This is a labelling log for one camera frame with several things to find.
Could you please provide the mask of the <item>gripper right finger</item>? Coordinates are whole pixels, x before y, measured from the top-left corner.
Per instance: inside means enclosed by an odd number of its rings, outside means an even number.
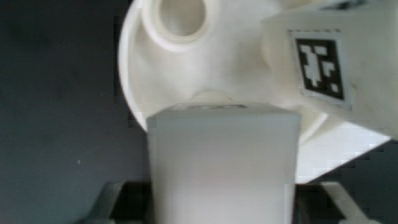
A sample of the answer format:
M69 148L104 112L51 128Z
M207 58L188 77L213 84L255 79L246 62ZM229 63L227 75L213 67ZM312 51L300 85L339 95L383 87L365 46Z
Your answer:
M337 182L294 186L293 224L381 224L365 215Z

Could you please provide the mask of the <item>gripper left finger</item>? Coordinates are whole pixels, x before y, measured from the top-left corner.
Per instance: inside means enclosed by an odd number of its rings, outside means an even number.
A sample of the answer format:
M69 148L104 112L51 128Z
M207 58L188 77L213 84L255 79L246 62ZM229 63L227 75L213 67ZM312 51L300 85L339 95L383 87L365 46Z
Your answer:
M149 224L149 202L149 182L108 182L90 212L76 224Z

